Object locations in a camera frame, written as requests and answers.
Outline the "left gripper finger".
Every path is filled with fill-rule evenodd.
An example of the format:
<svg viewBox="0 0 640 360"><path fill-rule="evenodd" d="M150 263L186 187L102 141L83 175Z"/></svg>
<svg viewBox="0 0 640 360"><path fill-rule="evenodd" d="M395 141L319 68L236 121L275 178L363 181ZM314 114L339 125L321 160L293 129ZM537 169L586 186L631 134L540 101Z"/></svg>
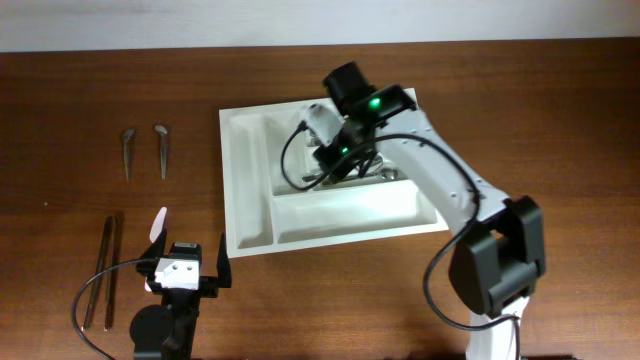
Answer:
<svg viewBox="0 0 640 360"><path fill-rule="evenodd" d="M232 287L232 269L227 252L226 234L222 233L219 240L219 248L216 261L217 286L219 288Z"/></svg>
<svg viewBox="0 0 640 360"><path fill-rule="evenodd" d="M166 238L166 229L162 228L156 239L143 252L143 254L141 255L141 259L155 259L162 257L165 250Z"/></svg>

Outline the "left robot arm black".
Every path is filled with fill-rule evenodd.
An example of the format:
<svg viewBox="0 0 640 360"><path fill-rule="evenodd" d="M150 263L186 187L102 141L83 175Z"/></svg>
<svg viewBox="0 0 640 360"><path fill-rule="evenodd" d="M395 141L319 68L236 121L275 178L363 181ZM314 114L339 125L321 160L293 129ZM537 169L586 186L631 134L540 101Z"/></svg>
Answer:
<svg viewBox="0 0 640 360"><path fill-rule="evenodd" d="M131 321L136 359L189 359L201 300L216 298L221 289L232 286L225 236L219 240L215 276L200 273L199 244L175 242L166 249L166 240L167 231L162 230L136 264L151 292L161 297L160 303L142 308Z"/></svg>

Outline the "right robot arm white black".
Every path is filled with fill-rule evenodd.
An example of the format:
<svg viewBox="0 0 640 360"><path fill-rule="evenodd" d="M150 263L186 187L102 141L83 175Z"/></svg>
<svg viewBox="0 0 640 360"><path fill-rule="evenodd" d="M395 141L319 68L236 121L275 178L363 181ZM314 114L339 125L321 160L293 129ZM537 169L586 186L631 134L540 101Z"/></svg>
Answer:
<svg viewBox="0 0 640 360"><path fill-rule="evenodd" d="M382 155L431 201L453 237L427 265L423 292L446 324L471 334L468 359L519 359L521 317L546 271L543 214L529 196L513 200L467 165L438 135L425 112L399 85L376 89L349 62L324 79L339 117L312 114L320 138L314 156L324 179L365 174ZM446 316L428 285L438 262L451 257L449 280L471 311L468 324Z"/></svg>

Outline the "small metal spoon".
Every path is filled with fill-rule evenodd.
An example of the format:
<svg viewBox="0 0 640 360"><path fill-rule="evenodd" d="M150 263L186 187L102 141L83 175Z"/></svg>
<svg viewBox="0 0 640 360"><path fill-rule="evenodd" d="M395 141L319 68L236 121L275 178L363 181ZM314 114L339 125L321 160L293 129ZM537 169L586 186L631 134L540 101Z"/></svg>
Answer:
<svg viewBox="0 0 640 360"><path fill-rule="evenodd" d="M123 144L123 164L124 164L124 173L125 179L127 182L131 179L131 149L130 142L135 136L135 129L129 128L126 129L122 134L122 144Z"/></svg>
<svg viewBox="0 0 640 360"><path fill-rule="evenodd" d="M167 158L168 158L168 129L164 125L157 124L154 126L155 131L159 135L160 143L160 171L161 178L166 179L167 176Z"/></svg>

